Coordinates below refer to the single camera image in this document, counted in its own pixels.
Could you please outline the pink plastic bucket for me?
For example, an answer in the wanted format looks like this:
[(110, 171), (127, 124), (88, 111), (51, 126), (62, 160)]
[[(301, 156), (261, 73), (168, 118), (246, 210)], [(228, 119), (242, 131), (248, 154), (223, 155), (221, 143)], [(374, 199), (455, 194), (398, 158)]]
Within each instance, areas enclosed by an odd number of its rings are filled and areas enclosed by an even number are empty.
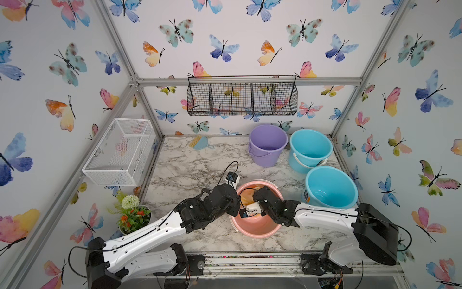
[[(263, 179), (257, 179), (241, 185), (237, 189), (237, 194), (240, 196), (241, 192), (246, 188), (259, 190), (264, 187), (268, 187), (277, 197), (284, 200), (278, 186)], [(274, 223), (269, 216), (262, 216), (261, 214), (245, 219), (240, 218), (239, 215), (237, 217), (229, 216), (229, 220), (235, 231), (251, 238), (268, 238), (281, 228), (281, 225)]]

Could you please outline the cream yellow microfibre cloth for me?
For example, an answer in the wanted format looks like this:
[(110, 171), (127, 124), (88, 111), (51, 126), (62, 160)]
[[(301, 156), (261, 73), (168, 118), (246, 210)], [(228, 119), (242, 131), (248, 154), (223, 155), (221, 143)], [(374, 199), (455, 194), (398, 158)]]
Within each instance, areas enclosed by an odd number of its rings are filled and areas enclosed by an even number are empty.
[(241, 203), (243, 206), (247, 207), (255, 202), (253, 198), (255, 192), (256, 192), (255, 188), (246, 188), (241, 192), (240, 196), (241, 196)]

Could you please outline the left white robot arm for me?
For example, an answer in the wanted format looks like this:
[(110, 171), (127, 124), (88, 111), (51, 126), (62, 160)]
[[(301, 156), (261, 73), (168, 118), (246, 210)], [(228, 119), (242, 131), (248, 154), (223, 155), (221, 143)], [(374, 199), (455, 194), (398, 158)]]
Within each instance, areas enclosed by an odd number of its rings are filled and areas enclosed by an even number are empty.
[(190, 269), (182, 245), (155, 248), (182, 235), (204, 230), (224, 214), (237, 216), (241, 207), (234, 185), (220, 184), (204, 189), (180, 202), (160, 220), (120, 238), (90, 241), (85, 256), (86, 277), (91, 289), (116, 289), (141, 275), (180, 275)]

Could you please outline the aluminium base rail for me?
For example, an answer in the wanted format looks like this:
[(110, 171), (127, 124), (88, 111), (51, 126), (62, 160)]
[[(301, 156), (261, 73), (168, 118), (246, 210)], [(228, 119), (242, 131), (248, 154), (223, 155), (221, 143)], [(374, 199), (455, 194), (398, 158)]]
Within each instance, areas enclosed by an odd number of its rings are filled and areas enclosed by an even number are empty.
[(400, 265), (353, 262), (342, 269), (314, 265), (316, 252), (187, 253), (190, 273), (200, 278), (403, 277)]

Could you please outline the purple plastic bucket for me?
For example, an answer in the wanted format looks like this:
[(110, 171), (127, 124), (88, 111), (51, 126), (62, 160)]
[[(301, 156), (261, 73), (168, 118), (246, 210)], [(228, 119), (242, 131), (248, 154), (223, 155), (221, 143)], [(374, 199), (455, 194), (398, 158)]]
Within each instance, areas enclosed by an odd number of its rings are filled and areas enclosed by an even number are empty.
[(258, 166), (273, 167), (287, 143), (287, 133), (278, 126), (259, 125), (250, 132), (249, 154)]

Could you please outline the artificial flower pot plant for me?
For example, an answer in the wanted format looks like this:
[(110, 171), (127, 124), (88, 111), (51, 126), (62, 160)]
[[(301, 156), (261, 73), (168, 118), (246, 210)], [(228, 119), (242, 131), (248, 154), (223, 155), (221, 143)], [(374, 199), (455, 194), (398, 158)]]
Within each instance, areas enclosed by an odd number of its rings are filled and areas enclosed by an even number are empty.
[(122, 191), (117, 191), (116, 201), (112, 207), (107, 208), (107, 212), (117, 215), (117, 226), (120, 233), (126, 236), (136, 232), (150, 224), (152, 212), (149, 207), (142, 205), (136, 195), (127, 195)]

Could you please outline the teal bucket with sticker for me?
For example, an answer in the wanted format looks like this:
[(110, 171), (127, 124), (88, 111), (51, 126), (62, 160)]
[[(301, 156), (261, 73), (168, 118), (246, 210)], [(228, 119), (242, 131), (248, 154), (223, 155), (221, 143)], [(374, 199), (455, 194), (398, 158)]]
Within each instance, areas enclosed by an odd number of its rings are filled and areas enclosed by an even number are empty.
[(305, 175), (323, 161), (327, 161), (333, 153), (333, 145), (328, 137), (310, 129), (294, 132), (289, 146), (289, 165), (297, 173)]

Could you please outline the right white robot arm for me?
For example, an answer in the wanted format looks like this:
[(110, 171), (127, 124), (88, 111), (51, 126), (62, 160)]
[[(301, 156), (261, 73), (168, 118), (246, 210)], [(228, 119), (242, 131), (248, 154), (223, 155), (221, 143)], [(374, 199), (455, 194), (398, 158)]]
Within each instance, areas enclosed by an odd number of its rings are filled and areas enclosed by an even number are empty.
[(372, 205), (361, 203), (358, 208), (334, 209), (283, 201), (268, 187), (255, 191), (253, 200), (263, 216), (274, 223), (296, 228), (322, 228), (347, 236), (340, 242), (325, 245), (324, 258), (338, 266), (370, 259), (379, 264), (397, 264), (399, 227)]

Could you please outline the white mesh wall basket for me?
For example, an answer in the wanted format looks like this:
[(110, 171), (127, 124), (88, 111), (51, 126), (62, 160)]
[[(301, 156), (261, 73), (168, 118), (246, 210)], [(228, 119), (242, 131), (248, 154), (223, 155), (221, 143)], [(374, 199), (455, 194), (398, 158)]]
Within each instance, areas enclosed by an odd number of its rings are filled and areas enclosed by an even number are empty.
[(138, 187), (155, 141), (150, 120), (115, 118), (82, 172), (96, 185)]

